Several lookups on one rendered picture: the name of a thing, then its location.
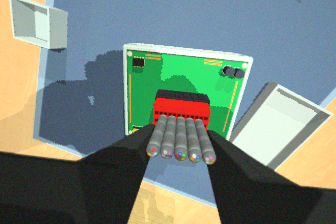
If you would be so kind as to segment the grey tray floor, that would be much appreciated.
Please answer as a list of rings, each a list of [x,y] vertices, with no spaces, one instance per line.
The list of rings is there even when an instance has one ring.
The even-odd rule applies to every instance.
[[[234,145],[267,166],[320,111],[278,88]]]

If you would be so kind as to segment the blue work mat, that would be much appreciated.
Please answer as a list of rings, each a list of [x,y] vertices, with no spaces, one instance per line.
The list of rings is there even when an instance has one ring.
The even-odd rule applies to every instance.
[[[84,158],[125,134],[123,45],[233,52],[252,66],[232,131],[275,82],[336,97],[336,0],[45,0],[68,12],[67,48],[41,47],[33,139]],[[231,133],[232,133],[231,131]],[[217,208],[207,164],[150,157],[143,182]]]

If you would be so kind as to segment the red plug with grey cables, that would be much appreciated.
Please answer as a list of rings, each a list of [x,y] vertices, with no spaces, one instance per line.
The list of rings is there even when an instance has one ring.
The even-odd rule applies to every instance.
[[[164,159],[173,154],[178,161],[201,159],[211,165],[216,154],[207,134],[211,110],[208,103],[157,98],[154,103],[154,131],[146,148],[150,157]]]

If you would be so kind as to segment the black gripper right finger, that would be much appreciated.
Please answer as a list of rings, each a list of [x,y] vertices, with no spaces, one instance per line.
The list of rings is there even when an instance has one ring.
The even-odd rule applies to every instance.
[[[207,130],[220,224],[336,224],[336,188],[302,186]]]

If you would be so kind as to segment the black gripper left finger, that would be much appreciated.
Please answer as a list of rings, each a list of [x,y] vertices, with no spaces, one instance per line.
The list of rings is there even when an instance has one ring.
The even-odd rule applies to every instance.
[[[0,203],[69,213],[75,224],[127,224],[155,124],[79,160],[0,151]]]

